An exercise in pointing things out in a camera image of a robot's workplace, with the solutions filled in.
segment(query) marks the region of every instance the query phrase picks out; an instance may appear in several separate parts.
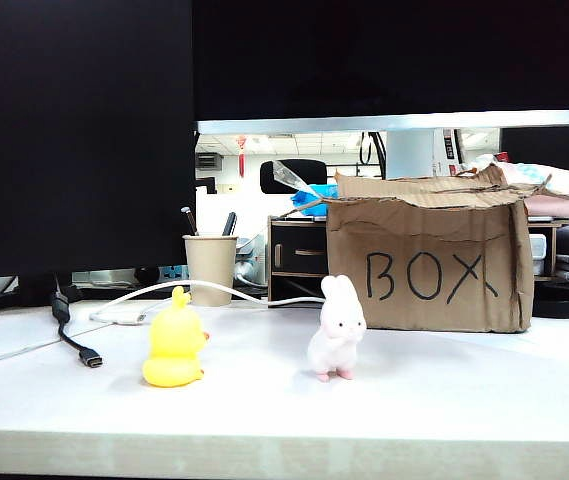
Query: drawer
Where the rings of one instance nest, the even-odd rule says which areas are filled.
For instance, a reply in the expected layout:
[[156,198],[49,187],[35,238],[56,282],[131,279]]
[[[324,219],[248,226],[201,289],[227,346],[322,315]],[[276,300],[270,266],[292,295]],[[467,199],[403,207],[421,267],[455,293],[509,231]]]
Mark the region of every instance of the drawer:
[[271,272],[328,273],[326,225],[271,226]]

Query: yellow rubber duck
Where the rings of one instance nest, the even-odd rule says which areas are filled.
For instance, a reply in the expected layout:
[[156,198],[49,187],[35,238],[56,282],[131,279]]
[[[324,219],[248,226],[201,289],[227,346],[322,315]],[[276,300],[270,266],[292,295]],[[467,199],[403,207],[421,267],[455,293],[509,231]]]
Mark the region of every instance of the yellow rubber duck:
[[191,295],[175,287],[170,307],[157,314],[151,324],[151,354],[142,373],[156,387],[187,385],[204,376],[197,352],[209,338],[200,317],[188,307]]

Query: white desk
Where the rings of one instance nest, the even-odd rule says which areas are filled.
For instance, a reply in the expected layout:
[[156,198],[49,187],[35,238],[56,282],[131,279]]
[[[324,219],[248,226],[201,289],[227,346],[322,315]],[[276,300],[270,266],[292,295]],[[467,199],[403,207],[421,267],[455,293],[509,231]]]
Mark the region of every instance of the white desk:
[[[99,326],[96,305],[72,306],[75,333]],[[61,343],[1,360],[0,473],[569,479],[569,320],[520,335],[370,330],[355,380],[322,384],[305,362],[318,310],[197,310],[211,340],[186,387],[145,384],[147,325],[80,335],[98,369]],[[54,338],[48,311],[0,315],[0,353]]]

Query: bunny figurine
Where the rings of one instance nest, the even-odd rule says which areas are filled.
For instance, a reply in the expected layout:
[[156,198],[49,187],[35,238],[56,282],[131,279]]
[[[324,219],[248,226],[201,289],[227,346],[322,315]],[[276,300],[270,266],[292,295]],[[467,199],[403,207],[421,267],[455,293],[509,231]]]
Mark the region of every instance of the bunny figurine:
[[322,292],[326,302],[320,313],[320,328],[308,345],[308,359],[322,382],[328,382],[328,372],[333,370],[351,380],[356,347],[366,330],[362,306],[346,275],[324,277]]

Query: cardboard flap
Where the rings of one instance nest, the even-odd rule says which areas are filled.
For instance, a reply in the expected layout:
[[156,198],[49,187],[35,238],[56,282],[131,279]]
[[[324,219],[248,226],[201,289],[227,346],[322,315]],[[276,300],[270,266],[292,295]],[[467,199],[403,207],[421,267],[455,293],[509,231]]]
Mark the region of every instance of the cardboard flap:
[[334,207],[329,209],[329,231],[348,226],[361,234],[429,235],[451,242],[483,242],[510,231],[509,207],[504,206],[438,210],[377,198],[331,202]]
[[377,180],[336,175],[340,199],[401,200],[422,208],[491,208],[509,205],[539,192],[539,185],[508,185],[502,170],[490,165],[468,177]]

